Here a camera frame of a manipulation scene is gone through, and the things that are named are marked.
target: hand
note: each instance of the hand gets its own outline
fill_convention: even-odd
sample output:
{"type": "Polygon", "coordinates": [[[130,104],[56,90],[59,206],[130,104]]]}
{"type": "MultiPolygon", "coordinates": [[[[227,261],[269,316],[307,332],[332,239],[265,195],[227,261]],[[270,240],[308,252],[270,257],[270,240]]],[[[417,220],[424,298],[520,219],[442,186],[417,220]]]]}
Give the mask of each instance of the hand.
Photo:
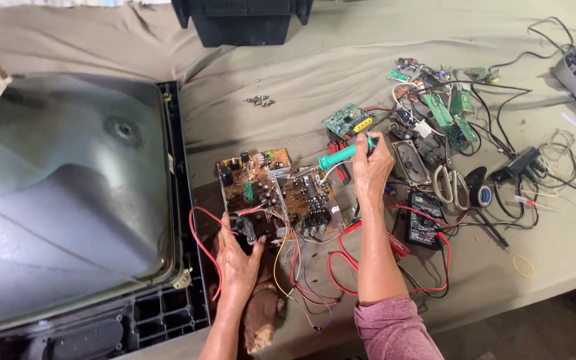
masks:
{"type": "Polygon", "coordinates": [[[382,133],[367,133],[368,136],[378,138],[379,143],[370,157],[368,154],[368,141],[366,135],[357,135],[353,158],[353,175],[355,176],[355,191],[357,199],[366,206],[383,206],[383,189],[392,170],[394,159],[388,151],[382,133]]]}
{"type": "Polygon", "coordinates": [[[230,217],[224,213],[221,217],[219,253],[217,264],[221,268],[221,297],[219,305],[237,306],[243,309],[257,282],[259,261],[264,251],[266,237],[262,236],[247,256],[239,246],[235,235],[230,232],[230,217]]]}

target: beige cloth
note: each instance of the beige cloth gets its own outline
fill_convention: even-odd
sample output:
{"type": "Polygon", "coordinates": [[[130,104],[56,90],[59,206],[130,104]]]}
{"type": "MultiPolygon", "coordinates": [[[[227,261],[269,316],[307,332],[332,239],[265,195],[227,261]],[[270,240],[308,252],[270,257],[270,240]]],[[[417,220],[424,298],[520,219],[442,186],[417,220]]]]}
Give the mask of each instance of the beige cloth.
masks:
{"type": "MultiPolygon", "coordinates": [[[[242,151],[286,147],[293,163],[313,163],[327,150],[322,119],[350,102],[392,105],[393,83],[385,76],[399,57],[415,57],[435,68],[441,64],[463,68],[507,62],[522,51],[551,54],[552,46],[526,32],[528,25],[549,15],[564,21],[576,39],[573,0],[318,1],[308,26],[292,20],[283,46],[204,49],[193,26],[179,27],[170,6],[23,6],[0,10],[0,64],[12,72],[74,71],[147,81],[180,80],[193,185],[197,198],[219,211],[215,161],[242,151]],[[277,103],[261,108],[242,102],[254,95],[269,95],[277,103]]],[[[541,28],[558,43],[567,41],[555,26],[544,24],[541,28]]],[[[534,90],[504,107],[501,116],[517,149],[546,141],[556,127],[576,134],[560,116],[565,111],[576,118],[576,103],[559,104],[567,100],[568,93],[548,70],[557,59],[526,57],[502,69],[500,84],[534,90]]],[[[481,92],[493,111],[512,93],[481,92]]],[[[485,113],[478,115],[476,121],[484,124],[485,113]]],[[[487,141],[473,158],[454,157],[464,174],[480,165],[494,169],[505,161],[487,141]]],[[[568,174],[567,160],[559,166],[553,170],[568,174]]],[[[337,183],[334,188],[349,218],[353,187],[341,188],[337,183]]],[[[511,192],[504,189],[504,197],[511,192]]],[[[539,226],[532,231],[500,228],[511,245],[507,250],[489,244],[490,235],[478,227],[462,229],[451,241],[451,293],[420,308],[430,331],[576,288],[576,192],[567,189],[559,197],[541,201],[559,212],[542,211],[539,226]],[[513,255],[532,261],[536,269],[532,278],[514,271],[513,255]]],[[[506,218],[497,205],[489,211],[506,218]]],[[[392,223],[392,215],[387,222],[392,223]]],[[[358,258],[359,232],[345,238],[344,244],[358,258]]],[[[308,280],[318,280],[312,285],[329,296],[340,294],[326,271],[326,253],[337,247],[336,241],[331,241],[308,248],[308,280]]],[[[436,253],[414,249],[401,264],[423,285],[436,286],[443,281],[436,253]]],[[[343,285],[356,287],[356,273],[347,264],[334,259],[333,266],[343,285]]],[[[298,306],[289,302],[287,319],[278,325],[273,345],[258,356],[293,359],[356,340],[354,303],[355,299],[345,296],[334,306],[329,328],[316,335],[298,306]]],[[[316,324],[327,321],[326,311],[311,310],[316,324]]],[[[129,358],[194,358],[205,335],[199,332],[129,358]]]]}

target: pile of screws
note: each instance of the pile of screws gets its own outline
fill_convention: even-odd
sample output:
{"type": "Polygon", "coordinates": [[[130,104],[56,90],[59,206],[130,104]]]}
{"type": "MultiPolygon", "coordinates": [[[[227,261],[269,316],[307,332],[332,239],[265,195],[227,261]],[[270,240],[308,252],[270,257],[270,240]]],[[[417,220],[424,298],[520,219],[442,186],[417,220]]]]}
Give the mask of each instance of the pile of screws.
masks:
{"type": "Polygon", "coordinates": [[[268,106],[276,103],[276,101],[274,101],[274,100],[268,100],[269,97],[270,96],[268,96],[268,95],[255,96],[255,97],[252,97],[250,99],[244,100],[244,102],[252,102],[255,106],[261,105],[262,108],[267,108],[268,106]]]}

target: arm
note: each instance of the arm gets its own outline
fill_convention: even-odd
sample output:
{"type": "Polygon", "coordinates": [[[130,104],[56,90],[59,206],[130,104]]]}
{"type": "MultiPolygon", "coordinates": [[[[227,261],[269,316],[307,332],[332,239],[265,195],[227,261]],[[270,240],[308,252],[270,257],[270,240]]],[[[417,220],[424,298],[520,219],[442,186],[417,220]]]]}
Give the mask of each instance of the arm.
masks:
{"type": "Polygon", "coordinates": [[[362,253],[359,259],[359,303],[372,305],[391,297],[408,297],[404,278],[392,255],[383,218],[383,189],[394,160],[386,147],[383,134],[374,152],[367,157],[368,143],[359,134],[353,157],[355,187],[362,209],[362,253]]]}
{"type": "Polygon", "coordinates": [[[359,261],[359,306],[355,324],[372,360],[439,360],[443,356],[428,335],[410,299],[390,250],[383,217],[383,189],[394,160],[381,133],[368,158],[368,143],[359,134],[353,157],[355,187],[362,209],[362,253],[359,261]]]}
{"type": "Polygon", "coordinates": [[[208,339],[199,360],[235,360],[239,323],[250,298],[259,271],[259,260],[264,251],[266,237],[255,244],[252,255],[246,256],[233,234],[229,232],[230,217],[224,213],[221,230],[217,234],[219,249],[217,264],[221,269],[221,295],[217,315],[208,333],[208,339]]]}

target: yellow wire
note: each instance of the yellow wire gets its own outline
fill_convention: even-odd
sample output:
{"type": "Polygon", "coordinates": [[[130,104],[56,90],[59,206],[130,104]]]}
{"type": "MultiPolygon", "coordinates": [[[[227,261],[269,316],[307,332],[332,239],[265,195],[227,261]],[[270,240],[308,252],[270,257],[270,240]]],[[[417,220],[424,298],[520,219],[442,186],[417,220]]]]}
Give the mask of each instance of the yellow wire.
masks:
{"type": "MultiPolygon", "coordinates": [[[[274,214],[274,216],[279,217],[280,219],[282,219],[284,221],[284,223],[286,225],[289,226],[289,224],[284,220],[283,217],[277,215],[276,213],[274,214]]],[[[279,259],[279,254],[282,253],[282,249],[284,248],[284,244],[286,244],[286,239],[288,238],[288,231],[286,231],[286,234],[284,235],[284,239],[282,240],[282,245],[279,247],[279,251],[277,251],[277,256],[275,257],[275,265],[273,266],[273,277],[275,278],[275,283],[277,285],[277,289],[279,289],[281,292],[284,293],[284,295],[286,295],[286,297],[288,297],[288,299],[293,299],[301,308],[301,310],[303,311],[303,313],[306,315],[306,318],[308,319],[308,322],[310,323],[310,326],[312,326],[313,328],[317,328],[315,325],[312,324],[312,321],[310,320],[310,316],[308,315],[308,312],[306,311],[306,309],[304,309],[304,307],[301,305],[301,303],[299,301],[297,301],[297,299],[293,298],[292,296],[288,295],[287,292],[284,291],[284,289],[282,289],[281,285],[279,285],[279,282],[277,281],[277,260],[279,259]]]]}
{"type": "Polygon", "coordinates": [[[513,256],[513,267],[515,268],[515,271],[517,271],[519,273],[519,275],[523,276],[523,277],[533,277],[534,276],[534,266],[532,266],[532,263],[530,262],[530,260],[524,258],[521,255],[515,255],[513,256]],[[515,259],[519,258],[521,260],[524,260],[528,265],[530,265],[530,268],[532,269],[532,274],[530,275],[526,275],[523,272],[519,271],[519,268],[517,268],[517,265],[515,264],[515,259]]]}

